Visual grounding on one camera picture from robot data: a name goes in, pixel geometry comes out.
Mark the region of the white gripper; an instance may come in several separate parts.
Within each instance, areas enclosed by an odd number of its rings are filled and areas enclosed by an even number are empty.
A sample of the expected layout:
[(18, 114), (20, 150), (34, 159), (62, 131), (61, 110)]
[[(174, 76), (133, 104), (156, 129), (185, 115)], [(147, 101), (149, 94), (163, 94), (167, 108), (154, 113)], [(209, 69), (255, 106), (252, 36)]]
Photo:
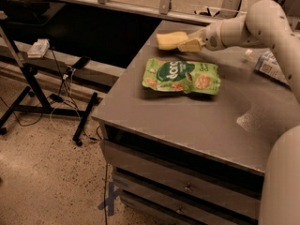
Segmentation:
[(221, 26), (223, 21), (211, 23), (205, 28), (199, 29), (187, 35), (189, 40), (181, 42), (177, 48), (180, 52), (200, 52), (205, 43), (205, 48), (210, 51), (219, 51), (225, 49), (221, 39)]

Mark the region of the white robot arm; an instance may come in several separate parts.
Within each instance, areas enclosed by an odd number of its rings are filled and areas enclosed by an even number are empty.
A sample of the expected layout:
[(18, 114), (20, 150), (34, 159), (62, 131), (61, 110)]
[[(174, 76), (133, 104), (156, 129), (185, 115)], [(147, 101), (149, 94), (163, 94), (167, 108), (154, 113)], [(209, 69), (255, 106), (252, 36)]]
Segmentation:
[[(293, 33), (283, 8), (261, 0), (247, 14), (212, 23), (175, 46), (181, 52), (229, 47), (264, 46), (274, 55), (276, 72), (269, 77), (289, 86), (300, 102), (300, 40)], [(267, 160), (259, 225), (300, 225), (300, 127), (284, 132)]]

